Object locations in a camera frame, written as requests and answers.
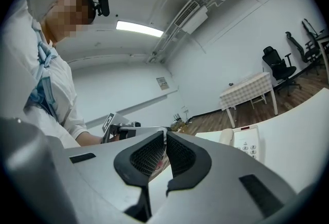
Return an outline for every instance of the hand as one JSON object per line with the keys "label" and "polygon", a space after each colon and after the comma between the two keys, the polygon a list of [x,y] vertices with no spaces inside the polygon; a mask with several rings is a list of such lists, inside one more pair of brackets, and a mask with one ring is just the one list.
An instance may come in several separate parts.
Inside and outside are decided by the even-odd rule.
{"label": "hand", "polygon": [[102,142],[102,138],[91,135],[88,132],[82,132],[81,134],[78,135],[76,141],[81,146],[87,146],[87,145],[100,144]]}

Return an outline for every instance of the checkered tablecloth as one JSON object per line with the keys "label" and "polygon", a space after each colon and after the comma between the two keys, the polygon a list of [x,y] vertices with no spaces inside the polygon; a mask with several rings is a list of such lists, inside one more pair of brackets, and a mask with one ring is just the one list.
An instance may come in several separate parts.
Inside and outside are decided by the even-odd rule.
{"label": "checkered tablecloth", "polygon": [[269,72],[257,73],[244,81],[226,89],[220,95],[222,110],[254,99],[272,90],[271,76]]}

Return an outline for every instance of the fluorescent light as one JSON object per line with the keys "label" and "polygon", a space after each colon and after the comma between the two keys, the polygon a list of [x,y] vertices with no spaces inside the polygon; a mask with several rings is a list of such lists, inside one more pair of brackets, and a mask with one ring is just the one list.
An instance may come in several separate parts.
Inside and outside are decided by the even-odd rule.
{"label": "fluorescent light", "polygon": [[130,22],[124,22],[124,21],[118,21],[117,23],[117,29],[120,30],[129,30],[133,32],[139,32],[139,33],[144,33],[156,37],[161,37],[163,34],[163,31],[153,29],[147,26],[139,25],[139,24],[134,24]]}

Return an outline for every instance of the white telephone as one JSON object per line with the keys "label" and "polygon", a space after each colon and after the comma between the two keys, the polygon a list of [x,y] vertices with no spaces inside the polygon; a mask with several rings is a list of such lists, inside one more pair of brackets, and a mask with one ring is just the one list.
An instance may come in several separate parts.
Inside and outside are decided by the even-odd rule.
{"label": "white telephone", "polygon": [[231,145],[260,162],[261,148],[257,125],[224,129],[219,143]]}

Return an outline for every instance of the white table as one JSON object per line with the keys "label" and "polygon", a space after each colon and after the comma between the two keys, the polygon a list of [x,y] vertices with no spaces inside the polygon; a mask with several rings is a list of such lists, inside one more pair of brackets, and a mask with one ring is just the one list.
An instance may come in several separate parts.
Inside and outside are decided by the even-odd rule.
{"label": "white table", "polygon": [[254,74],[222,92],[220,95],[221,108],[222,110],[226,109],[233,128],[235,128],[235,123],[230,112],[230,107],[236,109],[236,105],[250,101],[267,92],[271,93],[274,114],[278,115],[277,101],[271,83],[271,76],[268,72]]}
{"label": "white table", "polygon": [[328,58],[327,55],[325,54],[324,48],[323,48],[323,43],[329,41],[329,31],[325,29],[317,38],[316,38],[319,46],[320,46],[320,51],[323,56],[323,61],[325,65],[325,70],[327,72],[327,78],[328,78],[328,83],[329,83],[329,64],[328,64]]}
{"label": "white table", "polygon": [[[329,90],[294,109],[257,123],[264,164],[299,192],[320,176],[329,152]],[[221,131],[198,133],[218,142]]]}

